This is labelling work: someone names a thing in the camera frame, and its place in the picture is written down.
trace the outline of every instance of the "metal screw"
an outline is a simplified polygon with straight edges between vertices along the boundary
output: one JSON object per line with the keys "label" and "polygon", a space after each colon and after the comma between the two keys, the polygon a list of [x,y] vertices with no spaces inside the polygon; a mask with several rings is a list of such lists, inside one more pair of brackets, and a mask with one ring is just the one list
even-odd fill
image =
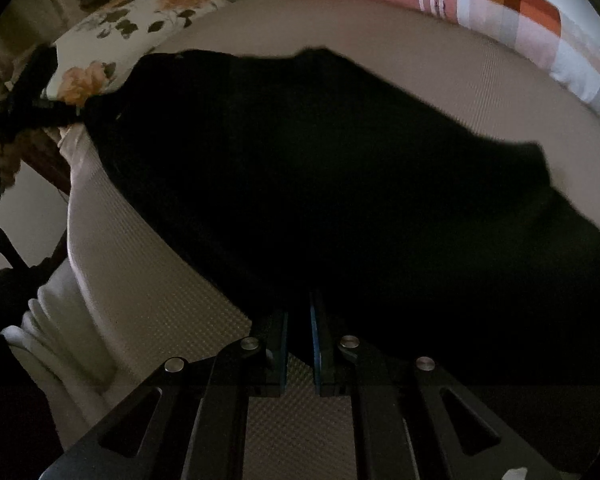
{"label": "metal screw", "polygon": [[174,374],[184,369],[184,361],[179,357],[172,357],[164,364],[164,369]]}
{"label": "metal screw", "polygon": [[360,346],[360,339],[354,335],[342,336],[340,340],[340,346],[343,348],[358,348]]}
{"label": "metal screw", "polygon": [[242,341],[240,341],[240,346],[243,350],[255,350],[258,346],[260,346],[260,342],[257,337],[245,337]]}
{"label": "metal screw", "polygon": [[423,372],[430,372],[436,367],[436,362],[431,357],[418,357],[416,366]]}

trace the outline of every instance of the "floral pillow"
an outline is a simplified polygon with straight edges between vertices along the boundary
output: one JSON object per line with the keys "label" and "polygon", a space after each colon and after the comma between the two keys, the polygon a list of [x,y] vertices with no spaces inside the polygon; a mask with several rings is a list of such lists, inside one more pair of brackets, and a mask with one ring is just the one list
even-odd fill
{"label": "floral pillow", "polygon": [[225,0],[117,0],[59,38],[58,70],[46,87],[50,99],[81,106],[111,92],[145,54]]}

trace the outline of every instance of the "person's hand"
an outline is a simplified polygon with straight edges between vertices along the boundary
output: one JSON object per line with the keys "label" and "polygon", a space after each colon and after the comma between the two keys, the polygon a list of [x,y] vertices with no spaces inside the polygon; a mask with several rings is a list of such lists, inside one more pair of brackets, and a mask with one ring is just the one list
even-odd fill
{"label": "person's hand", "polygon": [[16,183],[16,173],[20,171],[22,155],[29,143],[29,133],[23,132],[11,144],[0,144],[0,187],[3,191]]}

